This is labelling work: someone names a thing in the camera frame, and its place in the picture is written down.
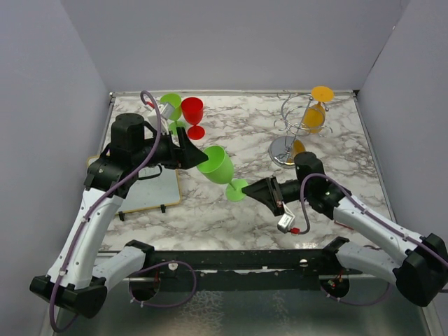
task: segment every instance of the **wall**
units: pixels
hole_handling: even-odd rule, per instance
[[[113,91],[359,89],[409,0],[62,0]]]
[[[448,242],[448,2],[412,0],[360,91],[397,220]],[[448,295],[435,300],[448,334]]]
[[[0,335],[38,335],[28,287],[67,238],[109,100],[58,0],[2,1],[0,50]]]

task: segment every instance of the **round metal base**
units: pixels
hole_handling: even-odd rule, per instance
[[[294,136],[280,136],[273,140],[271,146],[269,146],[269,156],[277,166],[294,168],[294,158],[291,157],[291,153],[286,151],[287,148],[291,147],[293,140]]]

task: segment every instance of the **cup stem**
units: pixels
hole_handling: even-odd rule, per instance
[[[236,190],[236,189],[237,189],[237,187],[235,187],[233,181],[229,182],[229,184],[230,184],[230,186],[233,188],[233,190]]]

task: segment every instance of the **gray floor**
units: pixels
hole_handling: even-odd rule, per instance
[[[351,282],[347,298],[367,302],[386,287],[376,279]],[[160,293],[158,301],[175,302],[184,293]],[[61,314],[66,323],[69,314]],[[429,335],[421,309],[396,290],[373,307],[352,307],[320,291],[267,290],[200,292],[175,309],[140,308],[130,304],[126,283],[115,288],[92,320],[79,318],[65,335],[239,336],[239,335]]]

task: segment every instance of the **white marble surface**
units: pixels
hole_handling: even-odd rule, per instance
[[[272,140],[283,132],[273,126],[286,95],[195,95],[204,102],[201,122],[206,135],[194,141],[199,148],[218,144],[226,148],[235,167],[235,177],[249,183],[275,175],[279,182],[295,178],[294,169],[276,166],[267,153]],[[302,105],[306,98],[297,97],[289,106]],[[322,159],[327,175],[339,181],[365,203],[388,216],[384,195],[367,140],[351,95],[339,95],[329,104],[326,124],[333,133],[326,138],[311,135],[302,138],[306,149]],[[117,97],[111,121],[119,113],[144,113],[138,97]],[[297,120],[299,115],[292,116]],[[154,245],[156,249],[317,249],[337,236],[358,244],[368,240],[360,234],[334,224],[309,209],[311,232],[305,235],[283,234],[277,230],[279,217],[264,205],[246,198],[229,202],[225,186],[215,185],[196,168],[180,171],[183,201],[167,209],[149,210],[126,215],[111,223],[101,246],[117,250],[132,239]],[[300,205],[288,206],[297,216],[296,227],[305,228]]]

